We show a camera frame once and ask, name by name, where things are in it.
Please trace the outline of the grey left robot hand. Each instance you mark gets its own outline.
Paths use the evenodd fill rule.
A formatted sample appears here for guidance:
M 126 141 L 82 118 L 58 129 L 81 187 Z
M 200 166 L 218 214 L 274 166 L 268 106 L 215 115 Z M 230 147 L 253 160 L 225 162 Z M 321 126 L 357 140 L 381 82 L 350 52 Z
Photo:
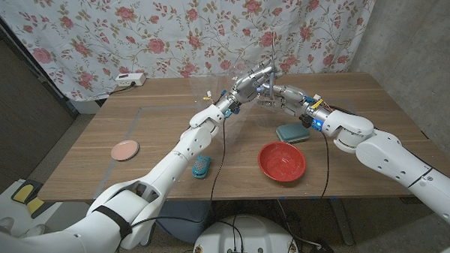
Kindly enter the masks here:
M 257 89 L 283 76 L 283 71 L 276 68 L 270 61 L 255 65 L 247 73 L 240 76 L 232 86 L 230 94 L 238 104 L 246 104 L 257 96 Z

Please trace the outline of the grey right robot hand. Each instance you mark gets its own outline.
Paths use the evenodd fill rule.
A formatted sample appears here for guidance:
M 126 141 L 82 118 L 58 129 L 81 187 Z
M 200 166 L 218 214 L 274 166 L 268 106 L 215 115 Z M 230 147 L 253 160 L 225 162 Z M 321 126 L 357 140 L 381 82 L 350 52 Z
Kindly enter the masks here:
M 307 96 L 304 91 L 295 86 L 278 86 L 263 84 L 257 89 L 261 95 L 259 105 L 264 107 L 278 108 L 292 116 L 301 116 L 306 113 L 308 103 L 305 102 Z

